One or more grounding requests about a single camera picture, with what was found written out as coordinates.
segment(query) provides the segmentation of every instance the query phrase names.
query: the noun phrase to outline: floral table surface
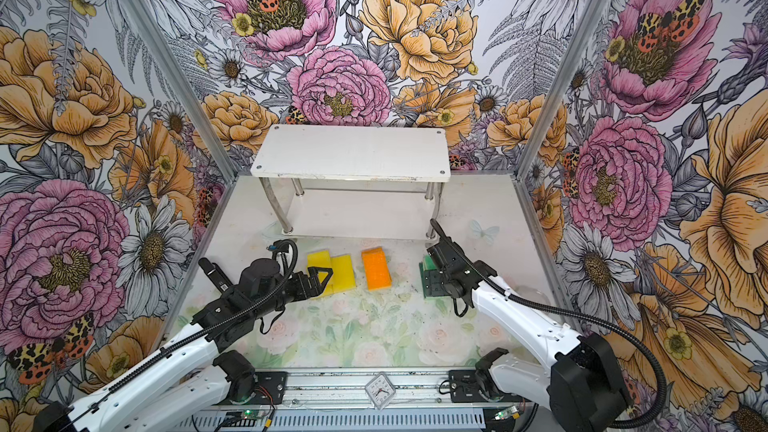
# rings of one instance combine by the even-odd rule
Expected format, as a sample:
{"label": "floral table surface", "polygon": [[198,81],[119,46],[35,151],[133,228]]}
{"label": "floral table surface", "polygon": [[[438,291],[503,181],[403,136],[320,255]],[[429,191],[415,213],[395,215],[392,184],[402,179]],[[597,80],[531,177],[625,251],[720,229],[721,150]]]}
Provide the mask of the floral table surface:
{"label": "floral table surface", "polygon": [[[265,246],[279,237],[277,232],[272,226],[262,234]],[[424,298],[418,276],[426,253],[423,241],[300,238],[297,244],[298,270],[306,269],[308,252],[351,254],[357,287],[289,304],[267,334],[257,325],[234,345],[256,368],[472,366],[496,347],[520,348],[514,352],[525,354],[499,324],[475,309],[458,318],[450,298]],[[387,256],[392,287],[371,292],[360,251],[378,246]],[[171,333],[216,294],[199,274]]]}

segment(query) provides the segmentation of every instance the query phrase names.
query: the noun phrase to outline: clock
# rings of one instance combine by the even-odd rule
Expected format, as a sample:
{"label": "clock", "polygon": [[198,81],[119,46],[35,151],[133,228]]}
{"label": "clock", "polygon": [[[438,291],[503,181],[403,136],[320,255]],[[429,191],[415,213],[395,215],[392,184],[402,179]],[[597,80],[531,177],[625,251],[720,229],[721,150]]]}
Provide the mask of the clock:
{"label": "clock", "polygon": [[366,394],[368,394],[371,402],[373,402],[373,407],[382,409],[395,396],[395,386],[381,372],[366,385]]}

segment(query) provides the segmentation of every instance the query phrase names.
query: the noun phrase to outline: white table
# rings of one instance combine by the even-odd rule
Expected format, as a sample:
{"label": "white table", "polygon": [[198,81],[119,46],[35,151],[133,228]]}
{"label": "white table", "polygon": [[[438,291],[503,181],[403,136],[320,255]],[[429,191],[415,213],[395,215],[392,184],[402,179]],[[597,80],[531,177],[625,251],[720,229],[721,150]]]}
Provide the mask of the white table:
{"label": "white table", "polygon": [[[448,144],[434,128],[273,126],[251,166],[285,235],[435,237],[429,225],[451,177]],[[290,178],[296,196],[277,201],[270,178]],[[426,182],[423,192],[307,189],[301,179]]]}

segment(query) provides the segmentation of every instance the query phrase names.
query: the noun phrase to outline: purple flower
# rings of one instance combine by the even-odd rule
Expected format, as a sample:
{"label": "purple flower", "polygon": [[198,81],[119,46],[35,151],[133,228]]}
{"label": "purple flower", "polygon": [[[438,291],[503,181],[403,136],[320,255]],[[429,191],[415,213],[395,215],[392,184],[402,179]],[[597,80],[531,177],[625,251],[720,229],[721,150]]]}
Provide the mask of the purple flower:
{"label": "purple flower", "polygon": [[293,106],[310,123],[369,126],[389,115],[384,72],[337,46],[315,50],[286,79],[293,90]]}
{"label": "purple flower", "polygon": [[642,245],[670,205],[672,178],[663,165],[656,129],[639,117],[601,118],[579,152],[574,223],[599,229],[622,252]]}
{"label": "purple flower", "polygon": [[61,337],[91,312],[96,327],[123,303],[117,281],[128,220],[107,196],[73,180],[0,198],[0,346]]}
{"label": "purple flower", "polygon": [[248,0],[217,0],[222,19],[231,21],[233,37],[246,42],[245,59],[257,65],[300,56],[325,45],[336,32],[336,0],[279,0],[264,12]]}
{"label": "purple flower", "polygon": [[671,116],[704,86],[716,60],[707,60],[720,14],[710,16],[712,0],[704,0],[694,28],[679,42],[662,38],[641,51],[638,20],[643,14],[664,16],[684,0],[629,0],[608,38],[598,71],[595,95],[629,114],[657,122]]}

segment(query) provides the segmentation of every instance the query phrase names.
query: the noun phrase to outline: wire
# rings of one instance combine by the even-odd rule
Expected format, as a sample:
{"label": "wire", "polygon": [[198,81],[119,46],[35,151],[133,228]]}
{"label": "wire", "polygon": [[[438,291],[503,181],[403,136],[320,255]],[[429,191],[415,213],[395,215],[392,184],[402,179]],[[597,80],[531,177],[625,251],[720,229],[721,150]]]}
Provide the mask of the wire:
{"label": "wire", "polygon": [[439,385],[439,386],[437,386],[437,393],[438,393],[438,394],[440,394],[440,395],[448,395],[448,394],[450,394],[450,393],[451,393],[451,390],[450,390],[450,389],[448,389],[448,392],[443,392],[443,391],[442,391],[442,386],[443,386],[443,385],[444,385],[446,382],[450,384],[450,382],[451,382],[451,381],[450,381],[449,379],[445,379],[443,382],[440,382],[440,385]]}
{"label": "wire", "polygon": [[630,334],[629,332],[623,330],[621,327],[619,327],[616,324],[613,324],[612,322],[604,321],[601,318],[592,317],[591,315],[582,314],[581,312],[572,312],[569,310],[566,310],[564,308],[559,307],[552,307],[551,305],[546,304],[540,304],[538,302],[529,301],[526,298],[520,297],[516,294],[506,294],[506,291],[504,288],[502,288],[501,285],[497,284],[489,276],[487,276],[484,272],[480,272],[474,264],[467,258],[466,255],[464,255],[464,252],[460,249],[459,246],[457,246],[445,233],[445,231],[442,230],[442,227],[440,227],[440,224],[433,218],[429,220],[429,223],[434,227],[435,232],[440,236],[440,239],[445,239],[446,243],[453,249],[453,251],[458,255],[464,263],[469,267],[471,270],[473,270],[477,275],[479,275],[483,281],[485,281],[486,284],[488,284],[493,290],[500,293],[504,296],[507,300],[517,302],[520,305],[523,305],[525,307],[530,307],[532,309],[546,312],[548,314],[560,314],[565,315],[568,317],[573,317],[580,319],[585,322],[591,322],[592,324],[600,325],[603,328],[606,328],[610,331],[616,332],[616,334],[620,335],[624,339],[626,339],[630,344],[636,347],[637,350],[639,350],[642,355],[645,356],[645,358],[650,363],[650,367],[654,370],[654,375],[656,376],[656,400],[654,400],[653,404],[650,406],[648,410],[638,418],[633,418],[629,420],[614,420],[612,423],[609,424],[609,427],[613,427],[615,429],[633,429],[636,427],[640,427],[642,425],[646,425],[650,423],[654,418],[658,416],[658,414],[661,413],[662,409],[664,408],[664,405],[667,403],[667,378],[664,376],[664,370],[661,368],[661,364],[659,364],[659,361],[656,359],[654,354],[648,350],[648,348],[643,345],[640,340],[638,340],[637,337]]}
{"label": "wire", "polygon": [[[67,427],[71,427],[72,424],[74,424],[75,422],[77,422],[78,420],[83,418],[86,414],[88,414],[89,412],[91,412],[93,410],[96,410],[98,408],[99,404],[101,402],[104,402],[106,399],[108,399],[109,396],[112,395],[112,393],[117,392],[121,388],[123,388],[126,385],[128,385],[128,383],[131,380],[133,380],[136,377],[138,377],[139,375],[141,375],[143,372],[145,372],[147,369],[149,369],[150,367],[155,365],[157,362],[159,362],[159,361],[163,360],[164,358],[168,357],[170,355],[170,353],[173,352],[174,350],[178,350],[179,348],[182,348],[183,346],[185,346],[185,345],[187,345],[187,344],[189,344],[191,342],[197,341],[197,339],[199,339],[201,337],[205,337],[208,334],[212,334],[215,331],[216,331],[216,336],[218,336],[219,334],[222,334],[227,329],[229,329],[229,327],[234,325],[235,322],[237,322],[238,320],[242,319],[243,317],[249,315],[251,312],[257,310],[258,308],[264,306],[264,304],[267,303],[268,301],[272,300],[272,298],[274,298],[274,296],[277,295],[278,292],[281,292],[285,288],[285,286],[288,284],[288,281],[289,281],[291,275],[293,274],[293,269],[296,267],[296,262],[298,261],[298,256],[299,256],[299,254],[298,254],[298,250],[299,249],[298,249],[298,247],[296,246],[296,243],[293,240],[291,240],[289,238],[286,238],[286,239],[283,239],[283,240],[275,242],[275,244],[279,244],[279,245],[278,246],[272,246],[272,247],[275,247],[275,248],[274,249],[270,248],[270,250],[272,250],[272,258],[273,259],[278,254],[282,254],[281,258],[282,258],[282,262],[283,262],[283,279],[280,282],[278,282],[277,285],[272,290],[267,292],[266,295],[264,295],[261,299],[259,299],[258,302],[252,303],[247,308],[243,309],[240,312],[237,312],[232,317],[229,317],[228,319],[225,319],[222,322],[219,322],[218,324],[211,325],[210,327],[207,327],[207,328],[205,328],[205,329],[203,329],[201,331],[195,332],[194,334],[192,334],[192,335],[190,335],[190,336],[188,336],[186,338],[183,338],[180,341],[178,341],[177,343],[169,345],[168,347],[161,347],[159,354],[156,354],[151,359],[147,360],[141,366],[136,368],[136,370],[133,370],[133,371],[129,372],[124,377],[122,377],[120,380],[115,382],[114,385],[110,386],[109,392],[107,392],[105,396],[103,396],[98,402],[92,403],[90,406],[88,406],[88,408],[82,414],[80,414],[79,416],[74,418],[72,421],[70,421],[68,424],[66,424],[65,426],[60,428],[57,432],[62,432]],[[286,260],[286,254],[288,252],[281,250],[283,245],[287,245],[288,248],[290,249],[290,253],[292,255],[290,265],[288,265],[288,262]],[[217,432],[219,428],[223,427],[222,424],[219,424],[219,427],[217,427],[214,432]]]}
{"label": "wire", "polygon": [[520,430],[518,430],[518,432],[525,432],[526,430],[528,430],[528,428],[531,427],[531,424],[533,423],[533,418],[536,417],[536,412],[538,412],[538,404],[533,404],[533,408],[531,408],[531,413],[528,414],[528,417],[525,419],[525,424],[523,424],[523,426],[520,427]]}

